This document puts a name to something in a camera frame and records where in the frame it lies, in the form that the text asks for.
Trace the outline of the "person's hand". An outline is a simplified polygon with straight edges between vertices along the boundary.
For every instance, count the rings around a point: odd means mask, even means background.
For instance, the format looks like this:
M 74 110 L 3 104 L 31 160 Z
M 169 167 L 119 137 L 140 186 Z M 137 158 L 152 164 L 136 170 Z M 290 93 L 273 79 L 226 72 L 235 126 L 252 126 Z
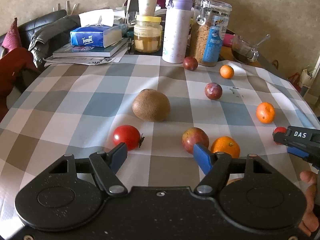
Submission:
M 313 212 L 315 205 L 315 196 L 317 193 L 317 174 L 312 171 L 303 171 L 300 173 L 300 178 L 303 182 L 308 183 L 310 186 L 305 192 L 307 207 L 303 219 L 299 225 L 307 236 L 311 236 L 319 227 L 319 221 Z

